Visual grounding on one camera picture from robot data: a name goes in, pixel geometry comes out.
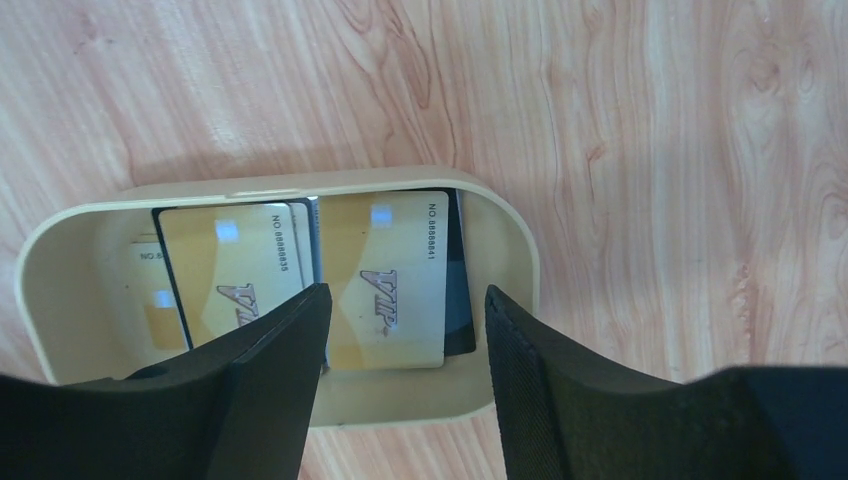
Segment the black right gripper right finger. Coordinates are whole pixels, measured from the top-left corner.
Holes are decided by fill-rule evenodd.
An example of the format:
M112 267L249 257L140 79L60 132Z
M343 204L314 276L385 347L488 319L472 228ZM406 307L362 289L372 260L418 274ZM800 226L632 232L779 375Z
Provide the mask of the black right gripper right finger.
M603 357L490 286L511 479L843 479L847 371L732 367L678 384Z

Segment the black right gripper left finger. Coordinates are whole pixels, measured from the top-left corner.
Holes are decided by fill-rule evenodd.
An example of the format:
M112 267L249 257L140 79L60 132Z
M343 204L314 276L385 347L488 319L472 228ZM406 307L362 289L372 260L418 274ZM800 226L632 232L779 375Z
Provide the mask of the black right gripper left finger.
M332 309L315 284L127 378L1 380L5 479L294 479Z

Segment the yellow oval card tray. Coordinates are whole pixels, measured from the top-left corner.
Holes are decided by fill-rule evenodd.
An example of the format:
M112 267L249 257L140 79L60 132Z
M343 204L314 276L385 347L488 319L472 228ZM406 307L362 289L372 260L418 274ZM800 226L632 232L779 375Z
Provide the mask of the yellow oval card tray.
M383 190L461 193L463 240L477 337L475 351L436 369L323 374L314 429L465 419L494 402L485 296L496 285L530 313L539 308L540 258L526 221L486 184L444 166L407 166L230 178L135 187L44 221L19 255L14 291L47 379L73 384L123 378L159 361L141 344L130 244L152 228L155 208L280 201Z

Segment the gold VIP card 8841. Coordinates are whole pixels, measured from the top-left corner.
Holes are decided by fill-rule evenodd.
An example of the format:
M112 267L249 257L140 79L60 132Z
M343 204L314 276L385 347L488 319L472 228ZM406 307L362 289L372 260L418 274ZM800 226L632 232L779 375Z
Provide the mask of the gold VIP card 8841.
M448 195L343 194L325 196L319 204L322 278L333 300L329 367L442 366Z

